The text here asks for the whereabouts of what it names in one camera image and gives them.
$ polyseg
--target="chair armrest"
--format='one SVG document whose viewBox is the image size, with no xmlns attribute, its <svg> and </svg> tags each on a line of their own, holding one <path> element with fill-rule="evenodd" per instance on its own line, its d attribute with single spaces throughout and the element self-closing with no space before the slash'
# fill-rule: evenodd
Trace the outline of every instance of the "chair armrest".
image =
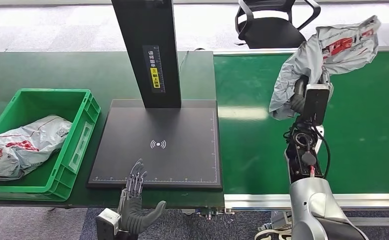
<svg viewBox="0 0 389 240">
<path fill-rule="evenodd" d="M 243 40 L 245 38 L 246 32 L 249 30 L 249 28 L 252 25 L 252 22 L 254 21 L 254 14 L 243 0 L 238 0 L 238 4 L 240 5 L 241 9 L 238 10 L 237 15 L 235 16 L 235 30 L 238 33 L 238 39 Z M 239 30 L 239 12 L 240 11 L 243 11 L 244 14 L 246 14 L 246 22 L 245 22 L 244 26 Z"/>
<path fill-rule="evenodd" d="M 310 24 L 314 19 L 320 15 L 321 7 L 314 0 L 304 0 L 313 9 L 312 15 L 297 28 L 297 30 L 303 29 L 306 25 Z"/>
</svg>

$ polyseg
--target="yellow label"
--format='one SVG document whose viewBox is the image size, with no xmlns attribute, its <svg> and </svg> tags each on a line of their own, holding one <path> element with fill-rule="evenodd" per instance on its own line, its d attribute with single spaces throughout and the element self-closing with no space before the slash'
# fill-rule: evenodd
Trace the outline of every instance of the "yellow label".
<svg viewBox="0 0 389 240">
<path fill-rule="evenodd" d="M 159 89 L 161 87 L 161 84 L 159 83 L 158 69 L 156 67 L 151 67 L 150 74 L 152 76 L 153 87 L 155 89 Z"/>
</svg>

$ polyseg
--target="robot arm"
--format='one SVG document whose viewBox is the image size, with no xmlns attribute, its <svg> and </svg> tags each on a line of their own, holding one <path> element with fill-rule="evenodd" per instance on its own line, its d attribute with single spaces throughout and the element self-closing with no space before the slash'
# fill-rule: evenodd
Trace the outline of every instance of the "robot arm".
<svg viewBox="0 0 389 240">
<path fill-rule="evenodd" d="M 105 208 L 96 217 L 98 240 L 137 240 L 138 235 L 164 213 L 167 203 L 160 201 L 154 211 L 143 215 L 142 191 L 146 174 L 139 159 L 126 178 L 117 212 Z"/>
<path fill-rule="evenodd" d="M 292 210 L 292 240 L 368 240 L 355 227 L 337 204 L 327 177 L 330 149 L 322 126 L 331 84 L 323 72 L 320 84 L 308 84 L 300 79 L 295 85 L 292 109 L 300 113 L 284 134 L 290 178 Z M 321 142 L 327 147 L 327 169 L 323 173 L 317 161 Z"/>
</svg>

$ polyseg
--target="gray carpet floor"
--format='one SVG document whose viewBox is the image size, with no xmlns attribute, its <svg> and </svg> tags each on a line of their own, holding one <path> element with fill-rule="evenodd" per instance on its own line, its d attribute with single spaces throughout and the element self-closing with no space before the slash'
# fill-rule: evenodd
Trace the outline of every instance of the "gray carpet floor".
<svg viewBox="0 0 389 240">
<path fill-rule="evenodd" d="M 322 4 L 320 16 L 301 32 L 315 27 L 357 23 L 371 15 L 382 22 L 379 43 L 389 46 L 389 4 Z M 237 5 L 175 5 L 179 50 L 242 50 L 234 27 Z M 307 5 L 293 7 L 299 26 L 311 13 Z M 274 13 L 265 12 L 267 16 Z M 0 7 L 0 52 L 125 51 L 110 5 Z M 102 209 L 0 207 L 0 240 L 95 240 L 95 216 Z M 389 217 L 389 212 L 348 212 L 352 217 Z M 256 229 L 269 221 L 269 212 L 237 212 L 205 220 L 169 209 L 141 240 L 252 240 Z M 389 240 L 389 227 L 362 227 L 370 240 Z"/>
</svg>

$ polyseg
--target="wireless symbol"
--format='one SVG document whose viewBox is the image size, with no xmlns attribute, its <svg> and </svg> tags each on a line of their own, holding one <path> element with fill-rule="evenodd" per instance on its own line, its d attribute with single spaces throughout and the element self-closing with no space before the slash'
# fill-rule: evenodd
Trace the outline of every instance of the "wireless symbol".
<svg viewBox="0 0 389 240">
<path fill-rule="evenodd" d="M 160 148 L 164 149 L 166 146 L 167 146 L 167 142 L 165 140 L 163 140 L 161 142 L 157 142 L 155 140 L 152 140 L 150 142 L 150 148 L 151 149 L 154 149 L 156 147 L 160 147 Z"/>
</svg>

